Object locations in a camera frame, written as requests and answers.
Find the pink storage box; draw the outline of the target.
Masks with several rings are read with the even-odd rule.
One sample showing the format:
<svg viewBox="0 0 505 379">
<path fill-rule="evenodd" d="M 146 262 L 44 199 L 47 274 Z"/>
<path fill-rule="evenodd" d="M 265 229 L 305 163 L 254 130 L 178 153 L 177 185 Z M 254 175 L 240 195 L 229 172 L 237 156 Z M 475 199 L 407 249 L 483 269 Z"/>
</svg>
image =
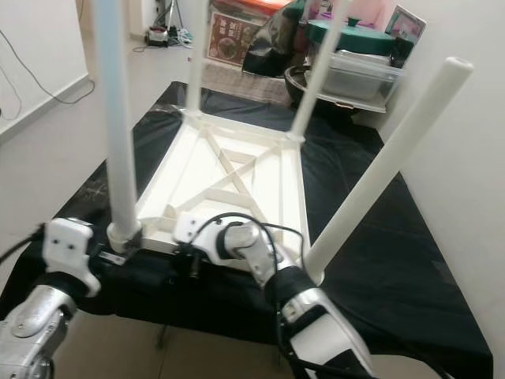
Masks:
<svg viewBox="0 0 505 379">
<path fill-rule="evenodd" d="M 350 1 L 347 17 L 357 19 L 365 25 L 374 26 L 382 23 L 382 16 L 390 0 L 318 0 L 317 14 L 332 15 L 336 6 Z"/>
</svg>

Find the beige cloth covered bench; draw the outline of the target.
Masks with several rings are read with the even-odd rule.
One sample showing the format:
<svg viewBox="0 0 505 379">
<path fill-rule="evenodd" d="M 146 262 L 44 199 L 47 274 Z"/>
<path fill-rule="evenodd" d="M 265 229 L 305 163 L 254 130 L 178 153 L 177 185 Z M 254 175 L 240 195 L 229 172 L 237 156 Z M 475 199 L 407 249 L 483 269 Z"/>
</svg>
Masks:
<svg viewBox="0 0 505 379">
<path fill-rule="evenodd" d="M 203 88 L 260 103 L 281 106 L 291 104 L 286 82 L 282 78 L 267 78 L 241 71 L 239 66 L 206 61 L 202 76 Z"/>
</svg>

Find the black wok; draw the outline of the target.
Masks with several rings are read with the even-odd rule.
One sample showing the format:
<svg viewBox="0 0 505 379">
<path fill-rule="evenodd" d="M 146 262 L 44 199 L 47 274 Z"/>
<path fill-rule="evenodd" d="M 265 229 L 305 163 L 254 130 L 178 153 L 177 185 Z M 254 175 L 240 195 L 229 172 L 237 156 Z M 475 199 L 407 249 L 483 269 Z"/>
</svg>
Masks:
<svg viewBox="0 0 505 379">
<path fill-rule="evenodd" d="M 299 108 L 301 104 L 302 96 L 305 93 L 305 88 L 307 85 L 306 73 L 310 70 L 310 66 L 300 65 L 300 66 L 288 66 L 284 72 L 285 86 L 287 93 L 290 97 L 290 107 L 292 109 Z M 335 109 L 336 111 L 342 111 L 340 107 L 335 102 L 325 99 L 322 95 L 317 98 L 315 103 L 317 106 L 321 106 L 327 109 Z"/>
</svg>

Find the white plastic tabletop panel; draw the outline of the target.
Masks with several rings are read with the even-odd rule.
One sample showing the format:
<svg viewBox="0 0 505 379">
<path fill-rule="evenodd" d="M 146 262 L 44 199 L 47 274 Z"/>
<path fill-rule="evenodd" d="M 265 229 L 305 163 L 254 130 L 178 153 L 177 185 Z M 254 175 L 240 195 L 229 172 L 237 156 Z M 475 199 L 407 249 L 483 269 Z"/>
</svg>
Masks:
<svg viewBox="0 0 505 379">
<path fill-rule="evenodd" d="M 278 245 L 307 248 L 301 142 L 286 131 L 183 111 L 183 122 L 136 206 L 142 246 L 169 253 L 184 230 L 239 212 L 281 225 Z"/>
</svg>

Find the black bag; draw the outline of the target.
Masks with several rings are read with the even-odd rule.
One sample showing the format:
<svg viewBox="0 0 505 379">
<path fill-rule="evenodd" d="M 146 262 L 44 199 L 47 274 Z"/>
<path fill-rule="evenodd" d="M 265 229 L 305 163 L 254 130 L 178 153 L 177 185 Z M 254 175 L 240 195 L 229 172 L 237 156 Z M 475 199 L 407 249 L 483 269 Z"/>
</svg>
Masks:
<svg viewBox="0 0 505 379">
<path fill-rule="evenodd" d="M 307 0 L 293 0 L 275 11 L 256 30 L 242 62 L 242 72 L 266 78 L 280 78 L 298 57 L 305 57 Z"/>
</svg>

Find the clear plastic container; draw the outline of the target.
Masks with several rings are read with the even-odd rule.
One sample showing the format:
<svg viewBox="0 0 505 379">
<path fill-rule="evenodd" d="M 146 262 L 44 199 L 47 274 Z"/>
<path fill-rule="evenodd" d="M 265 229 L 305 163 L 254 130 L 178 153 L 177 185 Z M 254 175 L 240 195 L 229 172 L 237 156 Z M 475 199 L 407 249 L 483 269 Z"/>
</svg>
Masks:
<svg viewBox="0 0 505 379">
<path fill-rule="evenodd" d="M 385 113 L 397 91 L 404 69 L 382 64 L 357 53 L 334 53 L 324 70 L 317 99 L 359 111 Z"/>
</svg>

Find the green pot lid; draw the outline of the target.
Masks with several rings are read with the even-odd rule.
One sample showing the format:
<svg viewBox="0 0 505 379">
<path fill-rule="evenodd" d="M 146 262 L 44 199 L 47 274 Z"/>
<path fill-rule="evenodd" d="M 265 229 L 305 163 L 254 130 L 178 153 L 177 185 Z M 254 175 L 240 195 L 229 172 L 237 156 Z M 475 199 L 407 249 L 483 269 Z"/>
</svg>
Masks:
<svg viewBox="0 0 505 379">
<path fill-rule="evenodd" d="M 321 44 L 329 28 L 331 21 L 308 21 L 307 36 L 313 43 Z M 344 24 L 340 29 L 338 43 L 335 44 L 335 51 L 350 51 L 350 53 L 389 55 L 392 53 L 395 39 L 385 32 L 364 26 Z"/>
</svg>

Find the black table cloth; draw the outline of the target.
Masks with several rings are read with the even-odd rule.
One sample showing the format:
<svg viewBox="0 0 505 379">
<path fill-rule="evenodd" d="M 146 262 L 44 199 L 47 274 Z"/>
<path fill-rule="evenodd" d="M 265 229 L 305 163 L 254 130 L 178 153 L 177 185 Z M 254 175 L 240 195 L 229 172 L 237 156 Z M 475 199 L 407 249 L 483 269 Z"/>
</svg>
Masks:
<svg viewBox="0 0 505 379">
<path fill-rule="evenodd" d="M 310 237 L 317 238 L 383 147 L 344 113 L 314 113 L 302 152 Z M 205 265 L 197 282 L 168 256 L 143 252 L 102 274 L 95 315 L 275 343 L 271 314 L 249 275 Z M 353 313 L 379 355 L 430 360 L 454 379 L 493 379 L 494 356 L 405 179 L 398 174 L 326 268 L 324 291 Z"/>
</svg>

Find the orange lid storage box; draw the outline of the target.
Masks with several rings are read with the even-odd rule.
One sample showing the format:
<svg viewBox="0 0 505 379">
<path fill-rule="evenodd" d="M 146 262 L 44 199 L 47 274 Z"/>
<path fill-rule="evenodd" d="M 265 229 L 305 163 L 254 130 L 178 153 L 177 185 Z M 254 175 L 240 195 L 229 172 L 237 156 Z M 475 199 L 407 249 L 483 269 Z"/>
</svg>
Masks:
<svg viewBox="0 0 505 379">
<path fill-rule="evenodd" d="M 293 0 L 209 0 L 205 57 L 241 66 L 257 30 Z"/>
</svg>

